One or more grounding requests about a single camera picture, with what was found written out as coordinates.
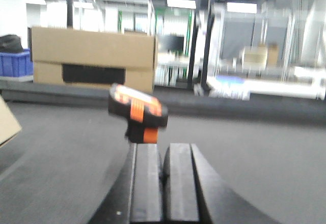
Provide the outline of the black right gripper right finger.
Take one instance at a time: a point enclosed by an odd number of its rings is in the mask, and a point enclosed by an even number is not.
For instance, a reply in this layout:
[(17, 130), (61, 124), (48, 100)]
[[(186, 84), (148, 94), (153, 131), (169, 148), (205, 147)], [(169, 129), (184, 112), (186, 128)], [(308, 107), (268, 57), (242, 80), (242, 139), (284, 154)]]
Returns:
[(277, 223), (230, 188), (195, 144), (170, 144), (164, 175), (165, 223)]

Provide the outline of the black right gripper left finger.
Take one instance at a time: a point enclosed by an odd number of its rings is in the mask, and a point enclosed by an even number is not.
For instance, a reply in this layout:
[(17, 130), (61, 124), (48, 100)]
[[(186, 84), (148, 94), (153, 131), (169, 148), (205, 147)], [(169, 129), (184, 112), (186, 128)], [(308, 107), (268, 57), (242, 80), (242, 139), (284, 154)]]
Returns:
[(88, 223), (163, 223), (156, 144), (131, 143), (113, 186)]

